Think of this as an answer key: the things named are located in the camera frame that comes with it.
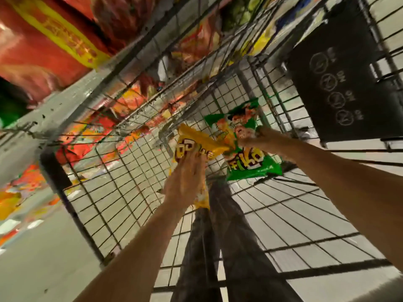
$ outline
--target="grid pattern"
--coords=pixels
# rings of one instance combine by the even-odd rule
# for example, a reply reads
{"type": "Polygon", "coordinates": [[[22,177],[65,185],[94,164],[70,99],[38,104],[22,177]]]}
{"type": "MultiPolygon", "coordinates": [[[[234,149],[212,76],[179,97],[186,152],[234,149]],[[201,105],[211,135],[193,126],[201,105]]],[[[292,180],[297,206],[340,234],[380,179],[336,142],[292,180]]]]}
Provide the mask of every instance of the grid pattern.
{"type": "MultiPolygon", "coordinates": [[[[381,25],[388,19],[398,21],[401,7],[398,10],[389,8],[386,13],[387,3],[384,2],[368,0],[364,4],[366,9],[374,12],[374,19],[379,24],[376,29],[378,34],[379,30],[381,32],[379,42],[393,46],[390,47],[393,52],[380,60],[382,72],[384,76],[396,76],[396,82],[400,83],[397,77],[401,74],[400,65],[403,64],[399,62],[401,31],[390,32],[390,29],[386,30],[381,25]]],[[[320,13],[328,11],[334,3],[335,0],[323,0],[315,9],[315,19],[320,21],[323,17],[320,13]]],[[[239,28],[216,51],[198,61],[155,99],[135,110],[84,159],[64,168],[70,177],[86,179],[79,183],[79,193],[68,196],[66,205],[104,264],[128,244],[162,202],[163,195],[158,191],[169,175],[172,152],[178,137],[176,127],[184,122],[214,136],[216,131],[207,126],[203,117],[211,113],[225,113],[252,97],[259,98],[264,112],[259,124],[268,124],[282,133],[299,137],[343,157],[403,175],[403,142],[400,139],[320,143],[293,82],[271,58],[278,51],[272,48],[273,45],[281,46],[282,38],[286,38],[290,30],[279,34],[277,39],[273,38],[269,42],[272,45],[268,43],[261,55],[244,58],[226,67],[237,47],[243,46],[248,38],[255,38],[271,19],[270,9],[264,10],[248,25],[255,27],[254,33],[248,34],[248,27],[239,28]],[[131,131],[149,120],[149,110],[152,110],[152,116],[159,113],[160,110],[152,102],[159,97],[175,98],[186,88],[184,85],[189,86],[204,76],[205,68],[211,75],[216,60],[219,60],[218,74],[209,83],[198,84],[197,94],[185,94],[181,99],[184,104],[170,110],[170,118],[164,125],[154,127],[141,138],[128,138],[131,131]],[[126,146],[125,152],[118,150],[122,145],[126,146]]],[[[132,84],[127,83],[122,91],[127,91],[132,84]]],[[[259,246],[281,277],[292,282],[300,278],[390,266],[309,177],[280,157],[274,156],[274,159],[288,167],[283,176],[240,180],[231,182],[230,187],[233,199],[258,237],[259,246]]],[[[226,164],[222,156],[209,161],[208,178],[224,176],[225,173],[226,164]]],[[[157,292],[171,292],[174,289],[194,220],[195,211],[190,207],[169,243],[155,284],[157,292]]],[[[220,263],[218,286],[224,288],[221,258],[217,261],[220,263]]]]}

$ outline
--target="green package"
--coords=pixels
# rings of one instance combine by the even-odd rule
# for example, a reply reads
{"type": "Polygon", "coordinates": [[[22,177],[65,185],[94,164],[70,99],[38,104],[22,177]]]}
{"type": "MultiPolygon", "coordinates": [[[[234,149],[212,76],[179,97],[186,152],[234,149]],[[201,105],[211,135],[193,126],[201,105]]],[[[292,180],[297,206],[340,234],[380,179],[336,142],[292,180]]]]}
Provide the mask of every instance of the green package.
{"type": "Polygon", "coordinates": [[[239,138],[253,138],[256,133],[258,98],[246,101],[229,113],[209,114],[204,120],[219,131],[218,139],[232,148],[223,154],[228,163],[227,180],[264,177],[268,173],[282,175],[281,166],[258,148],[241,148],[239,138]]]}

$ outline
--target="tiled floor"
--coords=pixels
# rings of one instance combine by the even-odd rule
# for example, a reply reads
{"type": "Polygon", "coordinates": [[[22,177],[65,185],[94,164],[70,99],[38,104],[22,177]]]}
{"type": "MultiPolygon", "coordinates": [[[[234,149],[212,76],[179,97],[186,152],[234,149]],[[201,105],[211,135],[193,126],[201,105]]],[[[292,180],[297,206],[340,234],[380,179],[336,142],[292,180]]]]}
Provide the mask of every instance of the tiled floor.
{"type": "MultiPolygon", "coordinates": [[[[391,11],[391,6],[398,8],[402,2],[402,0],[381,0],[375,3],[373,10],[376,19],[382,19],[391,11]]],[[[393,34],[396,30],[392,29],[391,25],[401,25],[398,23],[400,19],[400,16],[391,15],[383,20],[384,25],[381,27],[383,35],[393,34]]],[[[393,36],[387,43],[397,47],[402,45],[402,38],[393,36]]],[[[399,55],[396,56],[396,63],[401,67],[403,62],[399,62],[399,55]]],[[[278,129],[278,124],[251,70],[247,65],[242,69],[252,90],[249,94],[259,97],[259,103],[269,123],[278,129]]],[[[295,127],[309,127],[312,140],[308,142],[319,146],[312,122],[292,82],[269,64],[265,69],[269,72],[269,77],[274,82],[280,100],[289,111],[295,127]]],[[[268,94],[274,95],[264,72],[260,71],[258,75],[268,94]]],[[[198,109],[186,119],[185,123],[197,130],[214,134],[214,131],[207,127],[203,116],[210,113],[225,113],[248,99],[249,96],[239,78],[231,76],[212,95],[200,102],[198,109]]],[[[289,130],[290,124],[279,101],[275,97],[271,100],[277,113],[280,114],[279,118],[289,130]]],[[[166,148],[154,147],[157,139],[158,131],[155,130],[152,135],[137,140],[129,152],[113,163],[107,173],[98,174],[92,180],[84,182],[81,193],[71,200],[81,222],[103,256],[111,251],[118,252],[119,247],[127,245],[163,199],[158,190],[169,175],[171,158],[166,148]]],[[[169,145],[173,147],[175,142],[176,138],[169,145]]],[[[402,148],[403,144],[395,142],[391,146],[402,148]]],[[[365,140],[328,143],[328,148],[385,147],[380,140],[365,140]]],[[[351,159],[402,161],[401,153],[340,153],[340,155],[351,159]]],[[[211,161],[209,174],[224,173],[223,163],[222,156],[211,161]]],[[[403,175],[402,169],[398,167],[379,165],[375,167],[403,175]]],[[[241,207],[259,238],[260,246],[266,250],[268,258],[278,271],[295,271],[384,258],[357,232],[325,194],[315,185],[311,185],[313,182],[301,170],[295,169],[278,179],[280,180],[269,180],[255,186],[253,184],[257,179],[231,183],[234,200],[241,207]]],[[[194,218],[194,212],[189,208],[175,229],[156,280],[156,287],[176,284],[194,218]]],[[[62,209],[0,256],[0,271],[2,271],[0,292],[3,300],[7,302],[27,299],[37,302],[56,299],[70,302],[100,271],[98,264],[98,260],[68,213],[62,209]]],[[[336,302],[348,301],[397,275],[398,271],[394,267],[384,267],[294,279],[290,283],[307,302],[324,300],[336,302]]],[[[221,262],[219,279],[225,279],[221,262]]],[[[222,293],[225,296],[225,288],[222,289],[222,293]]],[[[169,297],[170,293],[153,294],[152,301],[168,301],[169,297]]]]}

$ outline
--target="wire mesh basket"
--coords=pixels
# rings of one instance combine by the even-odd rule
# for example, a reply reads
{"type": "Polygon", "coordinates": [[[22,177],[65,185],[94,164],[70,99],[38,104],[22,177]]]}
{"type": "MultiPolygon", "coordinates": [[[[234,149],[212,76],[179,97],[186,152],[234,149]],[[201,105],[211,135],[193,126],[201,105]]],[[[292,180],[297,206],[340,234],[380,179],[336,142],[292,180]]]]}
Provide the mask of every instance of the wire mesh basket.
{"type": "MultiPolygon", "coordinates": [[[[219,47],[150,100],[131,110],[122,122],[97,134],[100,136],[97,141],[86,142],[85,129],[93,126],[96,131],[97,119],[106,114],[90,107],[93,102],[106,97],[107,105],[117,103],[138,80],[141,72],[129,82],[125,73],[133,65],[133,57],[144,53],[144,46],[154,42],[158,56],[148,63],[157,64],[189,30],[214,13],[221,1],[215,0],[202,10],[202,0],[181,0],[163,18],[178,25],[170,46],[160,49],[153,41],[163,31],[158,26],[161,24],[156,24],[115,64],[113,72],[77,107],[41,154],[42,168],[50,185],[60,195],[102,264],[108,264],[130,242],[163,201],[160,190],[169,175],[179,124],[186,123],[212,136],[213,131],[204,116],[226,113],[253,97],[259,98],[262,107],[259,124],[269,125],[342,157],[403,174],[399,137],[359,141],[350,138],[338,142],[320,138],[288,71],[289,54],[318,26],[326,24],[332,7],[340,0],[314,3],[308,11],[276,31],[260,52],[248,56],[277,14],[285,12],[284,6],[296,4],[295,0],[271,0],[267,5],[270,0],[260,0],[249,22],[238,23],[219,47]],[[197,2],[198,17],[184,30],[178,24],[178,13],[190,2],[197,2]],[[115,95],[110,95],[116,83],[123,86],[115,95]],[[86,122],[85,128],[74,135],[68,134],[68,141],[61,142],[66,129],[72,124],[82,124],[80,119],[88,112],[96,115],[94,120],[86,122]],[[144,125],[155,121],[156,117],[161,119],[158,124],[145,130],[144,125]],[[91,151],[77,161],[68,159],[67,149],[77,144],[90,145],[91,151]],[[64,165],[55,155],[60,150],[65,157],[64,165]],[[69,193],[72,184],[80,190],[69,193]]],[[[394,95],[400,99],[401,29],[385,27],[384,23],[388,21],[388,25],[393,25],[390,21],[400,19],[401,6],[396,9],[388,5],[388,0],[343,0],[352,1],[359,4],[367,32],[378,46],[379,66],[374,69],[378,73],[375,76],[378,81],[390,81],[394,95]]],[[[277,277],[292,280],[391,265],[296,165],[278,156],[274,159],[281,163],[283,176],[270,175],[229,184],[233,200],[255,232],[258,245],[277,270],[277,277]]],[[[220,180],[225,173],[222,156],[209,161],[209,181],[220,180]]],[[[188,208],[175,229],[157,278],[156,292],[174,290],[195,218],[196,211],[188,208]]],[[[221,257],[215,260],[222,265],[221,257]]],[[[212,286],[225,287],[227,281],[228,278],[219,280],[212,286]]]]}

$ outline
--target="leg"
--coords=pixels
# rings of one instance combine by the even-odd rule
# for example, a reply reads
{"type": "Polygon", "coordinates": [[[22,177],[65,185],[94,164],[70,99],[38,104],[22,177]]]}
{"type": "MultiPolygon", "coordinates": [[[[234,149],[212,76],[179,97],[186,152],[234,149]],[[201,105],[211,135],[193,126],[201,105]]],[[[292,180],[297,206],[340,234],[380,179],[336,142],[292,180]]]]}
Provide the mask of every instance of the leg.
{"type": "Polygon", "coordinates": [[[262,252],[255,232],[225,181],[210,188],[210,218],[222,251],[230,302],[302,302],[262,252]]]}
{"type": "Polygon", "coordinates": [[[220,289],[210,287],[217,282],[214,259],[220,250],[208,214],[206,208],[196,211],[171,302],[222,302],[220,289]]]}

